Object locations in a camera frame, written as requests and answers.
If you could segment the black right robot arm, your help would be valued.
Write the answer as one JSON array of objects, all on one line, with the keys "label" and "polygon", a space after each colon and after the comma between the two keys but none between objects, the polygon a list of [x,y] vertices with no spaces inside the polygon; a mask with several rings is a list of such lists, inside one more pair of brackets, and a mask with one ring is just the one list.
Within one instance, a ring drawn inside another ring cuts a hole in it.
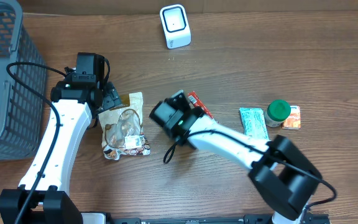
[{"label": "black right robot arm", "polygon": [[174,140],[224,157],[241,166],[274,214],[271,223],[301,223],[310,198],[322,178],[318,169],[286,137],[273,140],[248,137],[191,107],[181,91],[160,101],[150,112]]}]

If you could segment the teal tissue pack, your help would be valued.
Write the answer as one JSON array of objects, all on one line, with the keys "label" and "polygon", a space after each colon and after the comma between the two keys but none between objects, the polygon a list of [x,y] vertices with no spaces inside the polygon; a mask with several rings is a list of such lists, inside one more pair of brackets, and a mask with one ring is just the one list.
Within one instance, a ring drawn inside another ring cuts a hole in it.
[{"label": "teal tissue pack", "polygon": [[269,140],[262,109],[240,108],[239,112],[246,136],[255,139]]}]

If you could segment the orange Kleenex tissue pack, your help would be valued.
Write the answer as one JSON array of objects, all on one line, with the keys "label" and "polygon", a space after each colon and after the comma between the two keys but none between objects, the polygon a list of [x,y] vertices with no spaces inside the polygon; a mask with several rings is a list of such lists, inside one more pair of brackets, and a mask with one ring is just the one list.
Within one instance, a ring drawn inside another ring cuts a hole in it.
[{"label": "orange Kleenex tissue pack", "polygon": [[301,110],[299,106],[291,105],[291,112],[288,118],[282,123],[283,129],[301,128]]}]

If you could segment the green lid jar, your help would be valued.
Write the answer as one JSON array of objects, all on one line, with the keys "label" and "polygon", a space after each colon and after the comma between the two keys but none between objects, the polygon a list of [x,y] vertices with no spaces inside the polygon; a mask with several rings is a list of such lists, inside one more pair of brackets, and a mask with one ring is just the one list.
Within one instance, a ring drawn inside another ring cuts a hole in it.
[{"label": "green lid jar", "polygon": [[285,100],[274,100],[264,111],[267,126],[275,128],[280,126],[290,115],[291,106]]}]

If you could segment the red white snack packet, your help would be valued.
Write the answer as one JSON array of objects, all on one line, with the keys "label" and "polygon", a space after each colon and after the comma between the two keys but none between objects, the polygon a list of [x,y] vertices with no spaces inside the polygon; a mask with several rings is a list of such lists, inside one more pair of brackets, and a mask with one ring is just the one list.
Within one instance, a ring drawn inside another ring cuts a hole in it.
[{"label": "red white snack packet", "polygon": [[187,98],[189,99],[190,103],[193,105],[193,108],[191,109],[192,114],[196,115],[199,118],[208,116],[212,121],[218,123],[218,121],[214,119],[210,110],[200,100],[199,96],[196,94],[195,91],[191,91],[190,93],[188,93]]}]

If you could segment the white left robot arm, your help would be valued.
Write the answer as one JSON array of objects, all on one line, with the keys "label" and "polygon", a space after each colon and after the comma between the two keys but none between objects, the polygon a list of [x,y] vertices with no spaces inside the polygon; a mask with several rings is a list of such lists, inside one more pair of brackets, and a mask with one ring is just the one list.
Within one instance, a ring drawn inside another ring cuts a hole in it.
[{"label": "white left robot arm", "polygon": [[98,115],[120,104],[109,82],[110,64],[104,56],[80,52],[76,67],[65,68],[64,79],[50,98],[8,75],[50,107],[50,117],[34,160],[16,189],[0,194],[4,223],[111,223],[106,212],[81,212],[69,196],[70,177],[82,137],[98,122]]}]

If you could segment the beige brown snack pouch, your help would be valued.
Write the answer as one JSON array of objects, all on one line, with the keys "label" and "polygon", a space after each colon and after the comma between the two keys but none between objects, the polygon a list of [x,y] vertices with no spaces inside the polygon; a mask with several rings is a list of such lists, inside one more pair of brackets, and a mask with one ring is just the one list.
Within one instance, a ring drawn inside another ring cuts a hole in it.
[{"label": "beige brown snack pouch", "polygon": [[121,100],[121,106],[99,115],[103,154],[106,159],[115,161],[122,156],[148,156],[151,148],[144,136],[143,94],[130,93]]}]

